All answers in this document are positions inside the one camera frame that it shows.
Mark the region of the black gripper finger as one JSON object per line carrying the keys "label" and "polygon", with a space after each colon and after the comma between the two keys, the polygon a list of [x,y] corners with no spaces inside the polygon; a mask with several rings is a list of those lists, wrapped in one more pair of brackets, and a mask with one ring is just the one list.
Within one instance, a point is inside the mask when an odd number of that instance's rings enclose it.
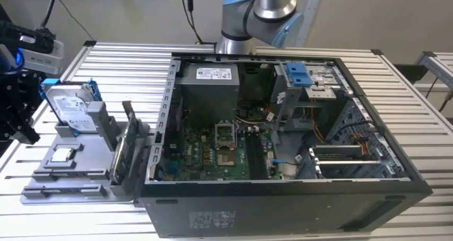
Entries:
{"label": "black gripper finger", "polygon": [[34,108],[30,108],[27,104],[10,104],[10,126],[11,126],[11,134],[10,138],[18,140],[20,143],[34,145],[39,140],[40,136],[36,133],[32,125],[35,123],[34,120]]}

